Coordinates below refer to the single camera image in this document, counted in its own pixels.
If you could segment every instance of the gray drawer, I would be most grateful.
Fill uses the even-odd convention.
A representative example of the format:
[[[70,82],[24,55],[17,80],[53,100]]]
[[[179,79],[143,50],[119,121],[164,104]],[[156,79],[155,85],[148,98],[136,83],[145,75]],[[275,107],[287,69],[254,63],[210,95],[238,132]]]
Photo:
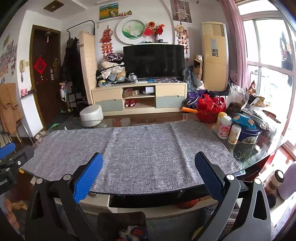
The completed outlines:
[[[122,100],[103,100],[96,102],[96,104],[102,107],[103,112],[123,110]]]
[[[184,96],[156,97],[156,108],[182,107]]]

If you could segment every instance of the television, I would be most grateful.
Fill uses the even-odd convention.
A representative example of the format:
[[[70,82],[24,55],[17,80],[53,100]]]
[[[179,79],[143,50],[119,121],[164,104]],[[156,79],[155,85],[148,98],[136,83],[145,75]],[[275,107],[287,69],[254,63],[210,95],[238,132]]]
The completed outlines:
[[[126,76],[138,79],[182,77],[184,47],[169,44],[139,44],[123,47]]]

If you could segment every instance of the glass tabletop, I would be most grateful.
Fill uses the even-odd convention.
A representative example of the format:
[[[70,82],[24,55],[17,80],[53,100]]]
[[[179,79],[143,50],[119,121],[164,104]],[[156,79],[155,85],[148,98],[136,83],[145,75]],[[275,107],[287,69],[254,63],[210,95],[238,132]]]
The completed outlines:
[[[34,144],[34,147],[37,148],[47,135],[56,130],[139,126],[165,122],[187,121],[192,119],[197,119],[194,114],[182,112],[129,116],[105,116],[100,124],[94,127],[84,127],[81,124],[80,118],[73,119],[73,117],[70,116],[65,122],[59,124],[57,123],[58,125],[50,128],[46,132],[43,132],[40,139]],[[206,126],[210,129],[213,125],[206,124]],[[275,139],[273,142],[269,142],[264,136],[260,135],[257,143],[255,144],[245,144],[238,142],[236,145],[233,145],[230,144],[227,139],[219,140],[241,166],[241,171],[240,173],[237,173],[237,175],[244,174],[244,170],[246,168],[258,163],[268,155],[272,154],[287,141],[286,138],[284,138],[282,135]]]

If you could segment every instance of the tv stand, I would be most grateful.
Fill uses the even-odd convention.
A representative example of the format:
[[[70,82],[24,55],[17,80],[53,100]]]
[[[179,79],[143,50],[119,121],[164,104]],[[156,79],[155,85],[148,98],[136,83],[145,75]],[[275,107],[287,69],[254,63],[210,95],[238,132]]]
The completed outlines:
[[[142,94],[145,86],[153,86],[155,92],[151,95]],[[122,93],[127,88],[140,90],[135,96],[123,98]],[[92,91],[95,104],[102,107],[104,116],[133,115],[162,112],[180,112],[187,96],[186,83],[145,83],[136,82],[116,84],[113,86],[97,87]],[[127,99],[135,99],[136,105],[125,107]]]

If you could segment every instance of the cabinet drawer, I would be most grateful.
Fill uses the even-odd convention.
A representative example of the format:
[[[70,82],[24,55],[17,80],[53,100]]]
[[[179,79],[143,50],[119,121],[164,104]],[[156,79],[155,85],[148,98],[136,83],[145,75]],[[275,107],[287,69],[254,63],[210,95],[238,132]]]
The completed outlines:
[[[156,97],[156,108],[182,107],[184,99],[184,96]]]
[[[100,90],[93,92],[94,102],[102,100],[119,100],[122,99],[122,89],[116,88],[111,90]]]
[[[97,101],[96,104],[102,107],[103,112],[123,110],[122,100],[103,100]]]
[[[156,97],[185,96],[185,85],[156,85]]]

